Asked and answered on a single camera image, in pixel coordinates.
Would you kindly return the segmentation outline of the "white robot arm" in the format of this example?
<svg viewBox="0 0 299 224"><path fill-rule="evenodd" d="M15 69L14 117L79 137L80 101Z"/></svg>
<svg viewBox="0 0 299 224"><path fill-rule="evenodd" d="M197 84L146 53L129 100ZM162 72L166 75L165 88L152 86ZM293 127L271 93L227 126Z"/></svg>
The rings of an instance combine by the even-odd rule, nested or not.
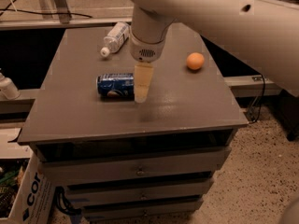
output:
<svg viewBox="0 0 299 224"><path fill-rule="evenodd" d="M162 54L174 21L299 96L299 7L278 0L131 0L130 52L140 62Z"/></svg>

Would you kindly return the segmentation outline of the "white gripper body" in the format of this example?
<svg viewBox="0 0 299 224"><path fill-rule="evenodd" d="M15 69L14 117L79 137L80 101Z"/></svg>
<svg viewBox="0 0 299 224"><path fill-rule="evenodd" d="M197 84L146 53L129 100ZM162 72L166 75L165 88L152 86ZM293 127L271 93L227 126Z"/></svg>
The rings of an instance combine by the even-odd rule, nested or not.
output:
<svg viewBox="0 0 299 224"><path fill-rule="evenodd" d="M142 63L157 61L163 52L165 41L158 43L146 43L139 40L133 33L130 33L129 50L132 57Z"/></svg>

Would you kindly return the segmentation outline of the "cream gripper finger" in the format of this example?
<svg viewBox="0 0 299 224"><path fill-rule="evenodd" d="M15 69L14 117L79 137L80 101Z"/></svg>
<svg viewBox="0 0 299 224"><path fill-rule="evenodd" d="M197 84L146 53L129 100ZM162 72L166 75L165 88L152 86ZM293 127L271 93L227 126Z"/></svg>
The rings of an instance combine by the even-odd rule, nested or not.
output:
<svg viewBox="0 0 299 224"><path fill-rule="evenodd" d="M151 63L138 63L134 71L134 95L137 103L147 100L151 79L153 76L153 65Z"/></svg>

